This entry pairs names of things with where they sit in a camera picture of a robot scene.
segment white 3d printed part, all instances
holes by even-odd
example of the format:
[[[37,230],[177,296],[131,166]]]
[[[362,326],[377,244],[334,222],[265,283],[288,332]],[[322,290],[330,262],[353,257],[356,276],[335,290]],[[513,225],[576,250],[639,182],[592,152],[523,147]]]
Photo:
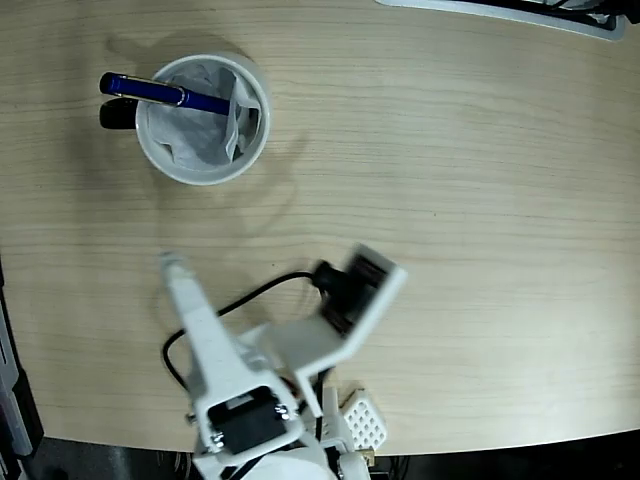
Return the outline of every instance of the white 3d printed part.
[[[334,447],[341,454],[353,452],[351,430],[338,407],[338,390],[335,387],[327,387],[322,391],[322,398],[324,416],[320,445],[324,449]],[[315,432],[316,419],[309,410],[305,412],[303,420],[307,431]]]
[[[389,432],[382,415],[365,390],[356,390],[341,408],[356,450],[378,450]]]
[[[279,363],[291,372],[316,418],[322,416],[322,409],[310,379],[351,358],[362,347],[407,278],[407,272],[399,265],[364,245],[356,245],[346,265],[345,272],[358,267],[381,275],[366,301],[347,315],[351,323],[347,332],[337,332],[331,325],[323,302],[307,318],[270,324],[263,335],[263,341],[268,343],[260,345],[265,351],[277,352]]]

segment floor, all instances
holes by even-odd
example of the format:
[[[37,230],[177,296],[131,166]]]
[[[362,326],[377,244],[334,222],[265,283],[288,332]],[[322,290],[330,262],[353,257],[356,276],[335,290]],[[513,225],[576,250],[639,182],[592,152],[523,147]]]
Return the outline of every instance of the floor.
[[[560,480],[640,478],[640,431],[489,452],[411,457],[404,480]],[[379,459],[380,470],[390,460]],[[45,439],[28,465],[32,480],[184,480],[184,454]]]

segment white cup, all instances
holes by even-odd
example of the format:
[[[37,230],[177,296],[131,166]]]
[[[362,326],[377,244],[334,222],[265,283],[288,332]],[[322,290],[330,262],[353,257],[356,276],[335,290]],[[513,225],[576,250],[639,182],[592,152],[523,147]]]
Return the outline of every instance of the white cup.
[[[166,81],[184,68],[187,63],[217,62],[233,71],[247,81],[255,90],[261,106],[260,126],[255,138],[248,148],[238,158],[222,167],[211,166],[210,170],[191,170],[176,164],[171,151],[161,143],[156,142],[149,134],[147,102],[139,102],[136,109],[136,133],[138,141],[145,155],[151,163],[165,175],[178,182],[189,185],[216,185],[227,182],[245,172],[256,161],[269,136],[271,129],[271,94],[267,86],[265,75],[260,68],[242,55],[235,53],[202,53],[182,57],[162,67],[153,76],[154,80]]]

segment blue pen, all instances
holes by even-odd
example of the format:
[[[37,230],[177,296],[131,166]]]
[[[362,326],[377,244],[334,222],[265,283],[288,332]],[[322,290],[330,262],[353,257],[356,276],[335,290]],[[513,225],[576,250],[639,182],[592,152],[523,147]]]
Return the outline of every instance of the blue pen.
[[[120,73],[105,73],[100,79],[100,91],[117,97],[229,115],[229,100],[196,93],[178,85]]]

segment black cable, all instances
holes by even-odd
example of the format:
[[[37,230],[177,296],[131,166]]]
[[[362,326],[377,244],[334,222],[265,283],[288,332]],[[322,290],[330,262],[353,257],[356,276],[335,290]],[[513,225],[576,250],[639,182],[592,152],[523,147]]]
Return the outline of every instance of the black cable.
[[[240,480],[241,478],[244,478],[245,475],[247,475],[247,473],[249,473],[260,460],[262,460],[262,457],[257,457],[249,460],[247,463],[238,468],[238,470],[236,470],[233,475],[231,475],[229,480]]]
[[[389,480],[398,480],[399,457],[391,457],[389,460]]]
[[[552,10],[556,10],[557,8],[562,7],[563,5],[565,5],[568,2],[569,2],[569,0],[560,0],[559,2],[556,2],[553,5],[549,5],[549,8],[551,8]]]
[[[331,371],[330,368],[323,370],[318,374],[318,379],[316,380],[315,385],[313,386],[313,390],[316,393],[316,398],[318,399],[318,404],[320,405],[320,410],[322,410],[322,390],[324,389],[324,381],[329,375]],[[316,418],[316,439],[318,441],[322,440],[322,416]]]
[[[622,12],[613,8],[591,7],[591,8],[558,8],[548,12],[541,12],[552,17],[583,17],[585,15],[621,15]]]
[[[300,404],[298,405],[298,415],[302,415],[304,413],[304,411],[307,409],[307,407],[309,406],[309,404],[307,403],[306,400],[302,400],[300,402]]]
[[[299,391],[295,383],[283,376],[280,376],[280,380],[282,380],[287,385],[287,387],[289,387],[289,391],[294,397],[298,396]]]
[[[287,282],[289,280],[293,280],[293,279],[296,279],[296,278],[308,278],[308,279],[311,279],[312,275],[309,272],[291,272],[291,273],[287,273],[285,275],[282,275],[282,276],[280,276],[278,278],[275,278],[275,279],[271,280],[270,282],[267,282],[264,285],[256,288],[252,292],[249,292],[247,295],[245,295],[244,297],[236,300],[232,304],[227,305],[226,307],[224,307],[223,309],[218,311],[218,316],[222,317],[223,315],[226,315],[227,313],[230,313],[230,312],[234,311],[235,309],[243,306],[244,304],[250,302],[251,300],[253,300],[257,296],[262,295],[267,290],[271,290],[272,288],[280,285],[281,283],[284,283],[284,282]],[[164,362],[165,366],[167,367],[167,370],[169,370],[169,373],[175,379],[175,381],[178,382],[178,384],[182,388],[187,390],[187,383],[184,381],[184,378],[182,378],[182,376],[180,375],[178,370],[176,370],[176,368],[173,366],[173,363],[171,363],[171,359],[169,358],[169,349],[171,348],[171,346],[180,337],[182,337],[184,335],[184,333],[185,333],[184,329],[180,329],[177,332],[173,333],[167,339],[167,341],[164,342],[164,345],[162,345],[162,361]]]
[[[411,463],[411,457],[404,457],[404,470],[402,471],[402,475],[400,476],[400,480],[406,480],[407,475],[409,474],[409,464]]]

